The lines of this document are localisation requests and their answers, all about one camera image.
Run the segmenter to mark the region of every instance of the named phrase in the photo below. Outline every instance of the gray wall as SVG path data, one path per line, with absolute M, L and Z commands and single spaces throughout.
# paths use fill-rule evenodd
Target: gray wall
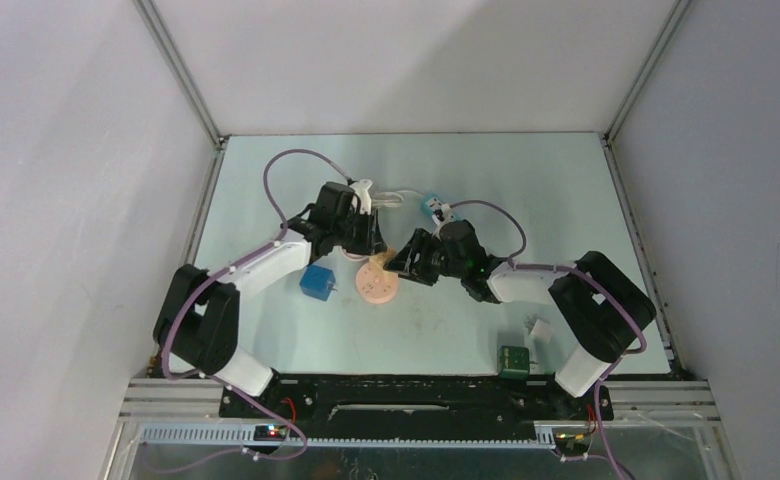
M 617 144 L 677 345 L 780 478 L 780 1 L 701 1 Z
M 599 131 L 674 3 L 157 2 L 234 134 Z
M 0 479 L 98 475 L 210 157 L 132 2 L 0 2 Z

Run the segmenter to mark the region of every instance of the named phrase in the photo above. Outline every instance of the pink disc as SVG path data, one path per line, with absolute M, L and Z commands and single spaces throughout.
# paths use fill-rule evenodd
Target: pink disc
M 358 293 L 369 303 L 387 303 L 399 292 L 399 276 L 385 272 L 373 262 L 364 263 L 355 276 Z

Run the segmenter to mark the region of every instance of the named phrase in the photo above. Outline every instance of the metal frame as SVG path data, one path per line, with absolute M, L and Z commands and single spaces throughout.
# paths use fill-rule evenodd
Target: metal frame
M 670 328 L 666 307 L 667 303 L 662 301 L 658 292 L 658 286 L 655 283 L 656 271 L 652 268 L 649 262 L 649 258 L 646 254 L 646 246 L 643 243 L 643 238 L 640 235 L 640 228 L 637 223 L 637 217 L 634 214 L 634 210 L 631 207 L 629 201 L 628 192 L 626 191 L 625 182 L 623 181 L 622 172 L 617 164 L 617 158 L 614 155 L 614 150 L 611 144 L 607 140 L 606 135 L 599 136 L 602 150 L 605 152 L 605 160 L 608 162 L 608 170 L 611 173 L 611 179 L 614 182 L 614 189 L 617 192 L 617 199 L 620 202 L 620 209 L 623 211 L 623 218 L 626 222 L 626 228 L 631 238 L 632 246 L 634 247 L 634 253 L 637 257 L 637 263 L 640 267 L 640 275 L 643 277 L 643 282 L 646 284 L 647 294 L 652 300 L 652 303 L 658 308 L 658 317 L 655 322 L 658 326 L 658 330 L 661 332 L 661 341 L 664 345 L 664 350 L 667 352 L 667 359 L 670 362 L 677 362 L 681 368 L 686 368 L 681 357 L 675 354 L 676 339 L 673 334 L 673 330 Z
M 183 253 L 183 260 L 192 262 L 198 251 L 213 192 L 222 168 L 227 138 L 216 126 L 201 92 L 155 6 L 155 0 L 134 0 L 134 3 L 153 40 L 163 53 L 167 65 L 175 75 L 193 113 L 199 119 L 214 147 L 215 156 L 205 179 L 194 223 Z M 668 324 L 666 303 L 662 301 L 658 293 L 655 271 L 647 258 L 646 247 L 629 202 L 613 144 L 693 3 L 693 0 L 678 0 L 675 3 L 612 119 L 607 133 L 600 135 L 601 147 L 605 152 L 641 275 L 648 287 L 652 301 L 659 309 L 657 324 L 661 331 L 664 347 L 668 351 L 670 361 L 678 362 L 679 367 L 684 366 L 680 358 L 676 359 L 673 351 L 676 344 L 675 333 Z M 610 389 L 615 412 L 615 420 L 606 422 L 607 427 L 692 428 L 700 448 L 706 476 L 710 479 L 740 478 L 707 382 L 612 380 L 606 382 L 605 385 Z M 105 480 L 130 478 L 141 440 L 159 444 L 261 445 L 262 443 L 253 442 L 252 432 L 256 424 L 266 422 L 263 419 L 219 418 L 221 394 L 222 387 L 210 380 L 184 379 L 175 382 L 154 379 L 131 380 L 105 455 L 101 478 Z M 552 438 L 554 429 L 576 427 L 583 427 L 583 424 L 578 422 L 535 422 L 535 430 L 539 438 L 537 442 L 492 444 L 482 442 L 377 442 L 357 439 L 311 438 L 309 444 L 314 447 L 360 448 L 403 446 L 405 448 L 551 449 L 554 445 Z
M 530 381 L 529 385 L 542 384 Z M 730 462 L 719 414 L 707 382 L 610 381 L 616 419 L 607 428 L 692 428 L 709 479 L 739 478 Z M 131 477 L 141 443 L 221 445 L 223 447 L 269 445 L 255 442 L 251 432 L 264 419 L 219 418 L 222 386 L 212 380 L 134 379 L 128 385 L 100 478 Z M 556 429 L 583 428 L 584 422 L 535 422 L 537 441 L 436 442 L 375 441 L 365 439 L 309 438 L 315 448 L 476 448 L 552 449 Z M 298 445 L 297 440 L 289 443 Z
M 210 203 L 213 201 L 213 192 L 216 189 L 216 182 L 219 180 L 219 172 L 222 170 L 222 161 L 225 159 L 225 149 L 228 146 L 228 139 L 223 139 L 219 148 L 214 152 L 213 162 L 210 164 L 210 170 L 205 178 L 202 195 L 199 197 L 199 203 L 196 206 L 196 215 L 193 218 L 193 225 L 190 228 L 190 234 L 184 246 L 181 255 L 182 262 L 192 263 L 196 259 L 199 251 L 199 244 L 202 241 L 204 225 L 207 222 L 207 215 L 210 212 Z
M 214 148 L 221 149 L 222 134 L 219 132 L 216 122 L 213 121 L 213 116 L 210 114 L 210 110 L 208 110 L 204 98 L 202 98 L 199 87 L 196 86 L 196 82 L 193 80 L 193 76 L 190 75 L 187 64 L 184 63 L 184 59 L 181 58 L 181 53 L 178 52 L 178 47 L 175 46 L 172 35 L 170 35 L 169 30 L 166 28 L 166 24 L 163 23 L 163 17 L 160 16 L 160 11 L 155 6 L 153 0 L 134 0 L 134 4 L 137 6 L 137 10 L 140 12 L 140 16 L 143 18 L 146 27 L 148 27 L 152 39 L 163 54 L 166 64 L 175 75 L 175 80 L 178 82 L 178 86 L 181 87 L 181 91 L 190 103 L 193 113 L 196 114 L 202 127 L 204 127 L 208 139 Z
M 617 113 L 614 114 L 614 119 L 611 121 L 611 126 L 608 127 L 606 133 L 607 138 L 612 142 L 616 140 L 617 136 L 623 128 L 623 124 L 631 113 L 632 107 L 638 97 L 640 97 L 643 88 L 646 86 L 646 82 L 655 73 L 655 69 L 661 61 L 664 51 L 670 44 L 670 40 L 673 39 L 675 33 L 681 26 L 681 22 L 684 19 L 685 14 L 690 9 L 694 0 L 677 0 L 673 5 L 670 14 L 667 16 L 667 20 L 664 22 L 664 26 L 661 27 L 661 32 L 658 33 L 658 37 L 655 39 L 655 43 L 652 44 L 652 48 L 649 49 L 649 54 L 640 66 L 640 70 L 637 72 L 637 76 L 629 87 L 625 98 L 620 103 L 620 107 L 617 109 Z

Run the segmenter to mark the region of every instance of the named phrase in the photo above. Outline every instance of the red wire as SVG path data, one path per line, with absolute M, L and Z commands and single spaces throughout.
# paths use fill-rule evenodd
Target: red wire
M 296 405 L 293 404 L 293 399 L 290 397 L 284 397 L 281 400 L 281 403 L 286 403 L 290 405 L 290 413 L 292 414 L 290 417 L 290 423 L 296 422 Z
M 596 433 L 596 427 L 599 425 L 599 423 L 596 421 L 596 413 L 593 411 L 593 408 L 588 404 L 587 405 L 587 423 L 590 424 L 593 422 L 593 430 L 587 432 L 588 435 L 593 435 Z

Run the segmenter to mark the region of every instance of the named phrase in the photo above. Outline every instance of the black mounting plate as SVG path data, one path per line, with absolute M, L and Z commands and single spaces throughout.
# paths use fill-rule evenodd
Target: black mounting plate
M 281 374 L 258 400 L 290 418 L 312 438 L 369 440 L 534 440 L 535 421 L 587 420 L 592 391 L 565 410 L 553 402 L 551 382 L 495 376 L 400 376 Z M 602 387 L 603 420 L 613 419 Z M 223 389 L 223 418 L 266 418 Z

